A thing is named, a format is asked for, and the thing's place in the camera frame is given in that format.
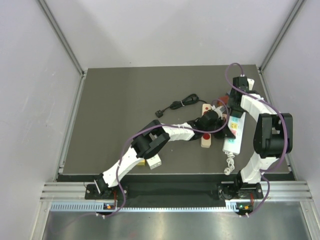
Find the red koi fish adapter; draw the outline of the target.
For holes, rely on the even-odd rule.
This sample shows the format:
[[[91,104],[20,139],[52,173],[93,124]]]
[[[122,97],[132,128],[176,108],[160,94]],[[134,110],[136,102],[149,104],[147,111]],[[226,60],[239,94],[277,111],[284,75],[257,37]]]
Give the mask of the red koi fish adapter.
[[[223,104],[227,105],[229,101],[229,96],[224,95],[218,98],[217,105],[222,106]]]

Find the white red power strip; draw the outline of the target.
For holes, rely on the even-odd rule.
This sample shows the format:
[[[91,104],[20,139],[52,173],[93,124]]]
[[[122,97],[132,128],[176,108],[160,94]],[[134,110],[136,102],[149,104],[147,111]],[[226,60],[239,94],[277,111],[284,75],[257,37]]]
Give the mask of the white red power strip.
[[[208,103],[204,103],[202,105],[201,113],[204,115],[207,111],[211,110],[211,105]],[[212,144],[212,137],[209,133],[204,133],[203,136],[200,139],[200,146],[202,148],[209,148]]]

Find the white adapter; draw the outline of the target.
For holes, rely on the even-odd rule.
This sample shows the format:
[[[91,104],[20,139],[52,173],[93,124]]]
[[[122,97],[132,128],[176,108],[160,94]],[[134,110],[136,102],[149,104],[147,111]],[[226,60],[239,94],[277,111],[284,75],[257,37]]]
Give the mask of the white adapter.
[[[155,168],[157,168],[157,167],[162,165],[161,158],[160,158],[160,156],[158,154],[156,154],[155,156],[147,159],[146,162],[147,162],[147,164],[148,164],[148,166],[149,166],[149,168],[151,170],[153,170],[153,169],[155,169]]]

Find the yellow USB charger plug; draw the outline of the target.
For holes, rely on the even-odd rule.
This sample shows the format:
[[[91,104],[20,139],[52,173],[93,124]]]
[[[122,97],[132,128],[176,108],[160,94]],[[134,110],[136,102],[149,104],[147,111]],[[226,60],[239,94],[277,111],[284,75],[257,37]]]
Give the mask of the yellow USB charger plug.
[[[138,166],[145,166],[146,165],[146,161],[145,160],[141,160],[137,165]]]

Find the pink USB charger plug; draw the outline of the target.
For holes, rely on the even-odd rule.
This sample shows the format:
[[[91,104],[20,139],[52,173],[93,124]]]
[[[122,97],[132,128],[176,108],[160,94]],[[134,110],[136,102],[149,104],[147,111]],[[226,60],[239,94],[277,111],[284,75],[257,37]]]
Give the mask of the pink USB charger plug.
[[[223,114],[222,115],[222,118],[223,118],[223,120],[226,122],[226,123],[228,123],[228,121],[229,121],[229,115],[228,114]]]

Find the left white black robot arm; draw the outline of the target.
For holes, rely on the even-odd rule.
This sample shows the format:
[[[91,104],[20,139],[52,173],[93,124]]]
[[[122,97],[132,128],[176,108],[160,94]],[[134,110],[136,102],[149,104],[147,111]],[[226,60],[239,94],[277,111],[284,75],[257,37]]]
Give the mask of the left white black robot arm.
[[[119,160],[108,170],[94,179],[96,192],[102,198],[109,198],[114,187],[140,161],[156,157],[168,143],[175,141],[195,141],[205,134],[212,134],[216,139],[235,139],[228,127],[228,120],[223,117],[223,106],[210,106],[201,117],[182,124],[164,124],[155,119],[142,130],[128,139],[121,151]]]

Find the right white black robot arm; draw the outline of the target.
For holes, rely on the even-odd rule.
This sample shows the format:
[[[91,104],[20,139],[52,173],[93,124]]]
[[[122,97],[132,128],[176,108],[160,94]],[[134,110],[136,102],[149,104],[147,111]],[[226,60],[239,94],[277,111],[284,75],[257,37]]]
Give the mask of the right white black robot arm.
[[[254,81],[241,75],[234,77],[229,94],[229,127],[239,134],[243,116],[250,115],[256,122],[253,136],[254,152],[247,165],[238,172],[232,190],[245,198],[258,190],[264,173],[276,161],[283,161],[293,148],[293,116],[280,113],[255,91]]]

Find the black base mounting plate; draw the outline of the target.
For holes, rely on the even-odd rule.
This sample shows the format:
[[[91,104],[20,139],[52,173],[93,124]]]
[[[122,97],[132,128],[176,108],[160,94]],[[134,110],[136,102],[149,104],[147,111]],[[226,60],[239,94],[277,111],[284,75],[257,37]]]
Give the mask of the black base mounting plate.
[[[123,191],[119,186],[110,187],[104,192],[99,192],[97,186],[88,184],[84,198],[86,200],[122,200],[133,199],[140,196],[208,196],[214,200],[255,199],[264,197],[259,183],[249,184],[237,189],[231,183],[215,182],[151,182],[151,183],[124,183]]]

